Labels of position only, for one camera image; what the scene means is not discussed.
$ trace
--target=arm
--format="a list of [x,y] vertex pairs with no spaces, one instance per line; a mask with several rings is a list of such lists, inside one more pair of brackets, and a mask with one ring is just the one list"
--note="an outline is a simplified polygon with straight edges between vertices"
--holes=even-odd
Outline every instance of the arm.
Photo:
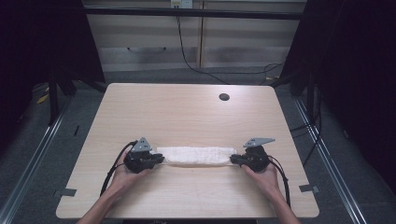
[[301,222],[291,211],[290,207],[285,201],[277,184],[276,168],[273,164],[269,164],[262,173],[254,173],[246,165],[242,165],[242,169],[251,176],[259,186],[259,189],[265,197],[274,206],[279,222],[282,224],[300,224]]
[[[122,164],[127,150],[122,153],[117,165]],[[105,218],[111,205],[130,188],[138,179],[147,175],[150,170],[144,170],[139,174],[134,174],[124,165],[118,167],[114,173],[110,186],[103,195],[96,201],[92,208],[82,217],[78,224],[100,223]]]

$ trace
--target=forearm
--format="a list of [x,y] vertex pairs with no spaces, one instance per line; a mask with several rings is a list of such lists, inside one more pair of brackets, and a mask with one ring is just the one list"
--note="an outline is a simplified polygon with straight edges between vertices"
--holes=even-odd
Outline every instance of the forearm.
[[300,220],[291,211],[291,208],[288,206],[285,198],[279,190],[272,192],[269,196],[269,200],[276,211],[276,215],[279,218],[279,223],[301,224]]
[[110,186],[84,217],[78,221],[78,224],[101,223],[118,197],[119,190]]

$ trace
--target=black curtain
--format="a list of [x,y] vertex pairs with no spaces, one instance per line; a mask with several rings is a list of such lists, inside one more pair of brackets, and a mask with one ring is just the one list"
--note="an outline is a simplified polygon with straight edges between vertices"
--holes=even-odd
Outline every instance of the black curtain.
[[0,143],[10,140],[37,83],[50,73],[104,82],[87,16],[40,8],[83,7],[80,0],[2,0],[0,4]]

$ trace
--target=small round object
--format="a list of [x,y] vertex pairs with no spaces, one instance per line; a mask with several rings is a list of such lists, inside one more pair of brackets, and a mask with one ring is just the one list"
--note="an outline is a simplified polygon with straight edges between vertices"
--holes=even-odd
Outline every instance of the small round object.
[[219,95],[219,98],[222,101],[228,101],[228,100],[230,100],[230,95],[227,94],[227,93],[222,93],[222,94]]

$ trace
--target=black tape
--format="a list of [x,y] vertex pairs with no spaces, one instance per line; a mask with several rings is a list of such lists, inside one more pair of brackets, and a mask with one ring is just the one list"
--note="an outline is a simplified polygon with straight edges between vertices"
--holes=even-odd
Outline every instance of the black tape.
[[320,190],[319,190],[319,188],[317,186],[301,185],[301,186],[299,186],[299,188],[300,188],[300,191],[302,193],[308,192],[308,191],[312,191],[315,194],[315,193],[319,193],[320,192]]
[[57,189],[53,192],[52,197],[62,198],[62,196],[74,197],[76,195],[76,189]]

